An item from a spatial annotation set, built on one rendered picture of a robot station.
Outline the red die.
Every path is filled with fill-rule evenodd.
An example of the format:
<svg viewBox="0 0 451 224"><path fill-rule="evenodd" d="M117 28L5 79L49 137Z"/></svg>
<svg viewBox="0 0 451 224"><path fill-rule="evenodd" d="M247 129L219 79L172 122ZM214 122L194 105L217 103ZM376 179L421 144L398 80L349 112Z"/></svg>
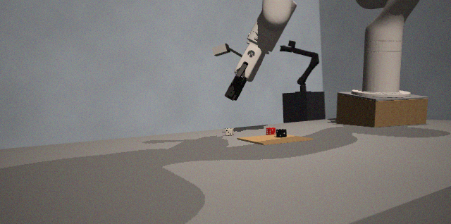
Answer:
<svg viewBox="0 0 451 224"><path fill-rule="evenodd" d="M266 128L266 134L267 135L275 135L276 134L276 129L274 127Z"/></svg>

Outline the tan mat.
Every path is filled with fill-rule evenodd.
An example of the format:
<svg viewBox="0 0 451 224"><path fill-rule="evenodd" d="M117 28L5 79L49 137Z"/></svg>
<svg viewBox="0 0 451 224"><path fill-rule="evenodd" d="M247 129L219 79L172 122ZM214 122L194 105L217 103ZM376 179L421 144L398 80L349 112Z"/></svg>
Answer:
<svg viewBox="0 0 451 224"><path fill-rule="evenodd" d="M301 142L313 140L313 138L299 137L294 135L287 135L287 137L276 137L276 135L262 135L253 137L239 137L237 139L261 145L282 144L288 142Z"/></svg>

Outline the white die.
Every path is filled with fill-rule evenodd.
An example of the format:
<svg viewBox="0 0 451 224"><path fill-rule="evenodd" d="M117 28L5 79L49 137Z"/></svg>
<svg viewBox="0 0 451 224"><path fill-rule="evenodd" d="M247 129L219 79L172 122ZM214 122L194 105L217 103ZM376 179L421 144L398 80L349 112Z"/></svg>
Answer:
<svg viewBox="0 0 451 224"><path fill-rule="evenodd" d="M234 135L234 129L233 128L225 129L225 135Z"/></svg>

